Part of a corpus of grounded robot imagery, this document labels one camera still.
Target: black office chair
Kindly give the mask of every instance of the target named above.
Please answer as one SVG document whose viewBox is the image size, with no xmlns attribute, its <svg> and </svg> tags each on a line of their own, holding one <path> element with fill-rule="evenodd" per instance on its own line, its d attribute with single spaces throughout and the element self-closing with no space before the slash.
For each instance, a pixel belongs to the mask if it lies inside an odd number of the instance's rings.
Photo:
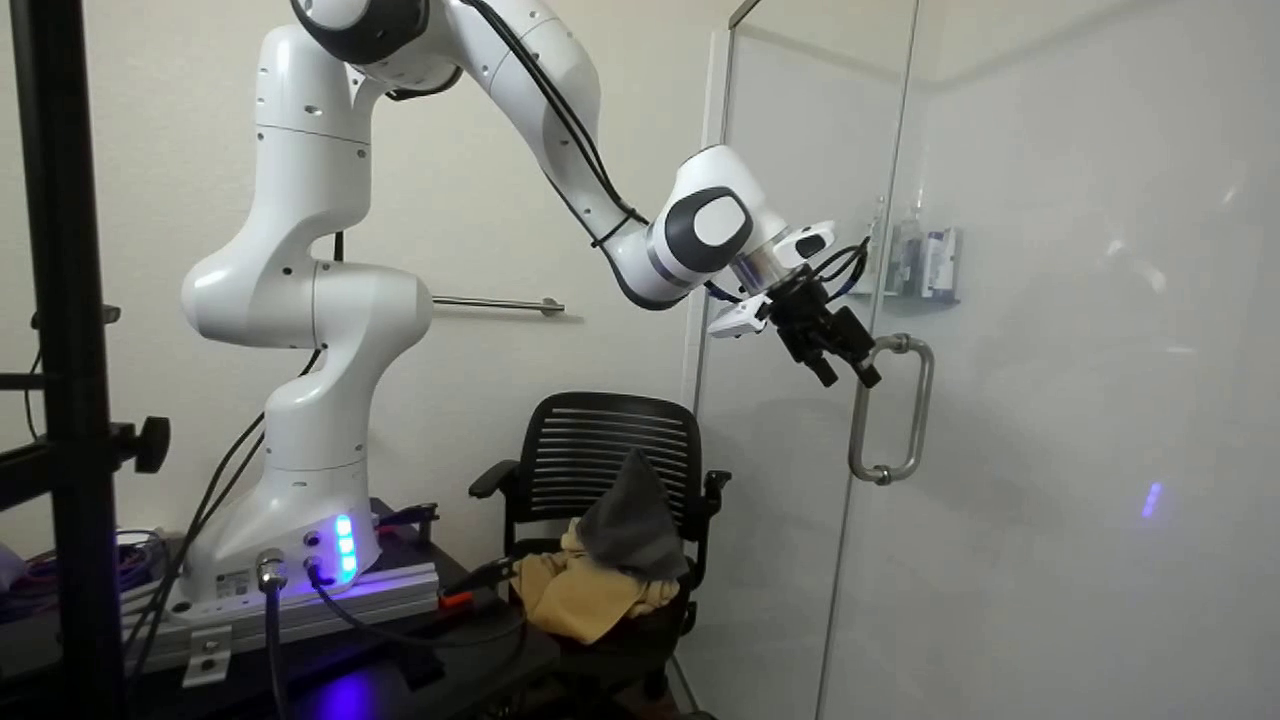
<svg viewBox="0 0 1280 720">
<path fill-rule="evenodd" d="M 662 694 L 662 664 L 695 622 L 691 591 L 709 570 L 709 527 L 733 474 L 702 474 L 701 427 L 681 404 L 559 393 L 533 412 L 519 461 L 504 461 L 472 482 L 472 497 L 504 492 L 504 551 L 514 560 L 557 551 L 563 522 L 610 487 L 632 453 L 644 453 L 652 474 L 662 482 L 666 511 L 686 549 L 686 570 L 662 611 L 626 619 L 590 648 L 563 638 L 563 664 L 550 670 L 566 679 L 574 694 L 563 717 L 597 717 L 632 683 L 638 683 L 647 701 Z"/>
</svg>

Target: brown cloth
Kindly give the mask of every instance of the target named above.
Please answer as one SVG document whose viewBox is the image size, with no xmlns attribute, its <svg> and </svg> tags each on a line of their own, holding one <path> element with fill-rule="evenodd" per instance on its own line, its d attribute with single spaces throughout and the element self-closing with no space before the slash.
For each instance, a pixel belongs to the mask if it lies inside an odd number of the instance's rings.
<svg viewBox="0 0 1280 720">
<path fill-rule="evenodd" d="M 597 645 L 618 619 L 652 614 L 681 591 L 676 581 L 638 581 L 590 560 L 574 537 L 574 518 L 559 537 L 559 551 L 514 560 L 514 596 L 533 627 Z"/>
</svg>

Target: blue light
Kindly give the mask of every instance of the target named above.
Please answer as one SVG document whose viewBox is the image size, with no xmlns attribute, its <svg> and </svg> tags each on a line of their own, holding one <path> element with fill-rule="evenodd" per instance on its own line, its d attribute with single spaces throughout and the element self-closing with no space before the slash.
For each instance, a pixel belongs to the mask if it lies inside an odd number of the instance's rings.
<svg viewBox="0 0 1280 720">
<path fill-rule="evenodd" d="M 348 670 L 332 683 L 314 683 L 314 717 L 372 717 L 384 703 L 384 686 L 377 670 Z"/>
<path fill-rule="evenodd" d="M 1147 500 L 1144 500 L 1144 518 L 1157 518 L 1158 500 L 1165 500 L 1165 482 L 1150 482 L 1150 487 L 1147 487 Z"/>
</svg>

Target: chair backrest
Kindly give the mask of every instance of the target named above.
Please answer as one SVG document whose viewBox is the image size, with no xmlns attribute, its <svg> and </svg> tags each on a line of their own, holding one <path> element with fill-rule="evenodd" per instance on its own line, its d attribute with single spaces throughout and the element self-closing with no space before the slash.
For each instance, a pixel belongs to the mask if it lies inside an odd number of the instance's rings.
<svg viewBox="0 0 1280 720">
<path fill-rule="evenodd" d="M 626 453 L 644 453 L 662 482 L 681 537 L 702 543 L 695 414 L 652 394 L 559 393 L 538 400 L 524 431 L 519 482 L 509 487 L 509 551 L 519 549 L 514 522 L 584 516 Z"/>
</svg>

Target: black metal frame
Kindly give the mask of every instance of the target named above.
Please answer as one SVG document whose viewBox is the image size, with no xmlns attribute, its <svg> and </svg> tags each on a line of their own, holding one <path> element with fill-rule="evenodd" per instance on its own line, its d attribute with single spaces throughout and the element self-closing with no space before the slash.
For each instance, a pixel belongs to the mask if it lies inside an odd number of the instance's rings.
<svg viewBox="0 0 1280 720">
<path fill-rule="evenodd" d="M 125 717 L 113 421 L 79 0 L 11 0 L 49 435 L 0 457 L 0 509 L 50 492 L 62 701 Z"/>
</svg>

